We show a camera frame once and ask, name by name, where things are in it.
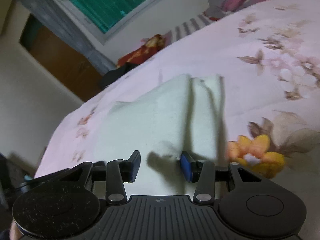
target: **window frame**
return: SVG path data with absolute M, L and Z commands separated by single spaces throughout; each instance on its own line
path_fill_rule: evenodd
M 145 0 L 143 3 L 138 5 L 135 9 L 124 16 L 118 21 L 113 27 L 111 27 L 106 33 L 103 33 L 87 16 L 85 16 L 70 0 L 53 0 L 55 3 L 64 8 L 67 13 L 70 13 L 75 17 L 79 23 L 93 35 L 102 45 L 110 38 L 111 35 L 120 31 L 125 24 L 132 19 L 135 15 L 143 11 L 151 3 L 157 0 Z

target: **gray curtain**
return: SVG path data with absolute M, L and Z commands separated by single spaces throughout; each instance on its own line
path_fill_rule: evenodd
M 100 74 L 116 69 L 53 0 L 19 0 L 44 26 L 83 54 Z

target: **yellow flower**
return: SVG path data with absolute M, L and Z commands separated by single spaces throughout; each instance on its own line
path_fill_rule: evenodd
M 285 165 L 284 156 L 277 152 L 267 152 L 270 147 L 268 135 L 259 135 L 253 140 L 240 135 L 236 142 L 228 142 L 227 159 L 249 167 L 256 173 L 271 179 Z

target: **person's hand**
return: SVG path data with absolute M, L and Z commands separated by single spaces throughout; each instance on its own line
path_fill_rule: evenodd
M 23 234 L 18 229 L 16 222 L 14 222 L 14 220 L 12 220 L 11 227 L 10 227 L 10 233 L 9 233 L 10 240 L 18 240 L 22 236 L 23 236 Z

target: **pink floral bed sheet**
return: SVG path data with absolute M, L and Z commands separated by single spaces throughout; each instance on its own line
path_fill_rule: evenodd
M 90 154 L 96 131 L 116 101 L 134 101 L 182 73 L 220 74 L 227 140 L 269 135 L 274 151 L 285 156 L 273 181 L 305 202 L 308 214 L 300 235 L 319 239 L 319 4 L 261 2 L 163 49 L 69 114 L 53 134 L 36 176 L 98 161 Z

